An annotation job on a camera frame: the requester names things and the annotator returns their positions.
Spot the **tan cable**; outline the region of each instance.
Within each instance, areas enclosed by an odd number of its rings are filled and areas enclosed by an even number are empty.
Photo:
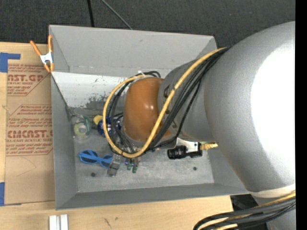
[[[172,89],[172,91],[170,92],[168,98],[166,99],[163,107],[162,107],[162,110],[158,116],[158,119],[153,127],[153,130],[151,131],[147,141],[145,142],[144,146],[136,153],[133,153],[133,154],[130,154],[130,153],[126,153],[124,151],[122,151],[121,149],[119,149],[114,143],[113,141],[111,140],[110,136],[108,135],[108,132],[107,132],[107,126],[106,126],[106,111],[107,111],[107,106],[112,98],[112,96],[114,95],[114,93],[121,87],[123,86],[124,84],[126,84],[127,82],[131,81],[131,80],[134,80],[134,79],[138,79],[138,78],[142,78],[143,75],[139,75],[139,76],[135,76],[135,77],[132,77],[132,78],[129,78],[125,81],[123,81],[122,83],[120,83],[118,86],[116,86],[113,91],[111,92],[111,94],[108,96],[107,100],[106,100],[106,103],[105,103],[105,106],[104,106],[104,109],[103,109],[103,119],[102,119],[102,122],[103,122],[103,129],[104,129],[104,133],[105,133],[105,136],[106,136],[106,139],[108,141],[108,143],[110,144],[110,146],[119,154],[121,154],[122,156],[126,157],[126,158],[136,158],[140,155],[142,155],[146,149],[148,148],[148,146],[150,145],[150,143],[152,142],[153,138],[155,137],[156,135],[156,132],[161,124],[161,121],[162,121],[162,118],[169,106],[169,103],[170,101],[172,100],[173,96],[175,95],[176,93],[176,90],[179,88],[179,86],[182,84],[182,82],[187,78],[187,76],[197,67],[199,66],[202,62],[204,62],[205,60],[207,60],[210,56],[212,56],[213,54],[219,52],[220,50],[222,50],[224,48],[219,48],[219,49],[216,49],[208,54],[206,54],[205,56],[199,58],[192,66],[189,67],[189,69],[180,77],[180,79],[177,81],[177,83],[175,84],[174,88]]]

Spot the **black carpet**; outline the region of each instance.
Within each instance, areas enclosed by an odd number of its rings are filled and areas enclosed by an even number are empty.
[[[232,46],[295,20],[295,0],[106,0],[134,29],[214,35]],[[99,0],[96,27],[126,28]],[[0,41],[45,43],[49,24],[90,26],[86,0],[0,0]]]

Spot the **blue object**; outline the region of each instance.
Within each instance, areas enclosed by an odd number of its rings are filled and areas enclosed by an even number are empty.
[[[119,118],[115,118],[114,119],[114,122],[116,122],[116,126],[118,127],[118,129],[121,129],[121,126],[119,125]],[[111,135],[112,133],[112,130],[111,130],[111,117],[106,117],[106,126],[107,126],[107,132],[109,134],[109,136]],[[104,132],[104,129],[103,129],[103,124],[102,124],[102,120],[99,121],[98,125],[97,125],[97,130],[98,130],[98,133],[103,136],[103,137],[106,137],[105,136],[105,132]]]
[[[8,72],[9,59],[20,59],[20,54],[0,53],[0,72]]]
[[[0,183],[0,206],[4,206],[4,182]]]
[[[112,162],[112,156],[111,155],[105,155],[102,158],[98,157],[97,152],[93,150],[84,150],[79,153],[79,158],[81,162],[87,163],[87,164],[96,164],[99,163],[104,168],[109,168],[111,162]]]

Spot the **orange clamp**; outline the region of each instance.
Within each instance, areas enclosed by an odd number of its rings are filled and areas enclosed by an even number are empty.
[[[53,63],[53,46],[52,46],[52,35],[48,36],[48,53],[46,55],[42,55],[42,53],[39,51],[38,47],[36,46],[35,42],[32,40],[30,41],[30,44],[32,45],[34,51],[36,54],[41,58],[42,62],[44,63],[44,67],[47,72],[51,72],[54,70],[54,63]]]

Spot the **black connector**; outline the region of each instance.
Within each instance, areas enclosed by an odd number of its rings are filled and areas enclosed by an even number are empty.
[[[201,157],[202,150],[198,150],[196,152],[187,153],[186,146],[176,146],[174,149],[167,150],[167,156],[169,159],[182,159],[186,156],[190,156],[191,158]]]

